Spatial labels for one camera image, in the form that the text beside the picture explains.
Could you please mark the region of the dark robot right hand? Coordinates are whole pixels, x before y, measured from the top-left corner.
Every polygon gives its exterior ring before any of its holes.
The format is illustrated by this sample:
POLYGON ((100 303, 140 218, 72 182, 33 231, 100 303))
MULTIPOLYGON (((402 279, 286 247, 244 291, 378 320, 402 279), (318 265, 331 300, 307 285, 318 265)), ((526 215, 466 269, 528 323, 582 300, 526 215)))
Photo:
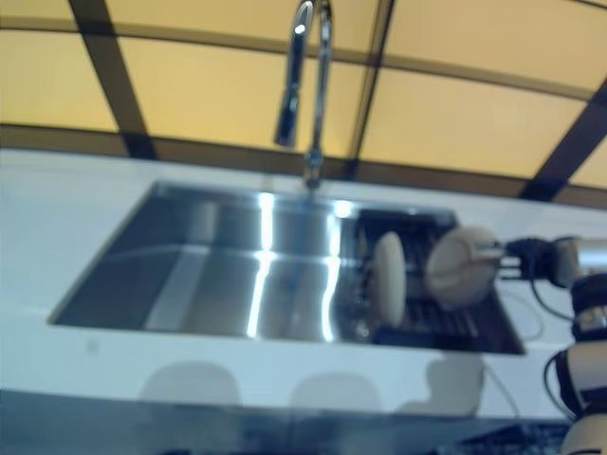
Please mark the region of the dark robot right hand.
POLYGON ((488 261, 496 269, 498 280, 552 282, 556 276, 556 247, 547 240, 525 237, 505 243, 485 241, 475 246, 474 258, 488 261))

